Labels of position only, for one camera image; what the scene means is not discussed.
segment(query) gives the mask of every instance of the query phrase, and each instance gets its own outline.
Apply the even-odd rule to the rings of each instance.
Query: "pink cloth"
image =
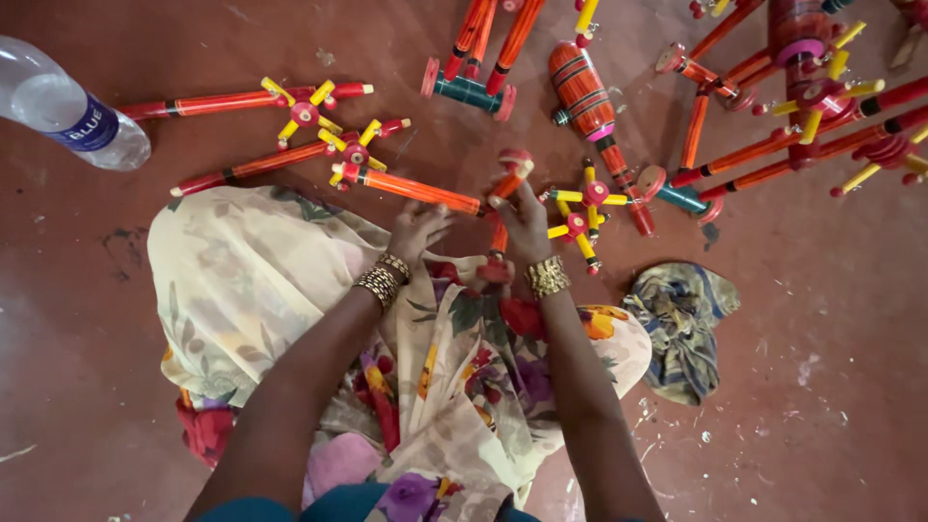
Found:
[[[303,479],[303,509],[336,486],[361,484],[383,460],[355,433],[343,433],[310,453]]]

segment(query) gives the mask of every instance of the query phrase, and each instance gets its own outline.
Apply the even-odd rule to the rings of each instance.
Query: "crumpled cloth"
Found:
[[[232,433],[233,412],[228,408],[197,411],[185,404],[183,398],[174,405],[177,418],[184,425],[184,446],[210,469],[215,469]]]
[[[657,395],[698,406],[718,389],[714,327],[741,305],[731,281],[693,263],[664,263],[638,276],[622,308],[651,337],[644,381]]]

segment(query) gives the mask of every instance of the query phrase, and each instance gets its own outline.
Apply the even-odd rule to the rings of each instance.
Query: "purple flower print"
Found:
[[[429,511],[438,493],[438,480],[405,473],[377,501],[377,509],[390,522],[416,522]]]
[[[551,379],[548,376],[548,362],[536,359],[531,362],[522,356],[516,356],[516,367],[525,384],[525,412],[535,409],[535,404],[551,400]]]

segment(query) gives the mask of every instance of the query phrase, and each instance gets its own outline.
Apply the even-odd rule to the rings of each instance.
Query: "teal fabric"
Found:
[[[366,482],[333,488],[300,515],[300,522],[364,522],[389,484]],[[248,497],[226,502],[197,518],[197,522],[294,522],[297,518],[278,502]],[[503,522],[539,522],[534,516],[508,509]]]

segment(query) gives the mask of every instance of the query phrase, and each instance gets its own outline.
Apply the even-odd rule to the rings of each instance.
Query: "red striped wooden cylinder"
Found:
[[[577,132],[595,140],[608,134],[606,127],[612,131],[615,109],[585,49],[561,42],[548,59],[548,72]]]

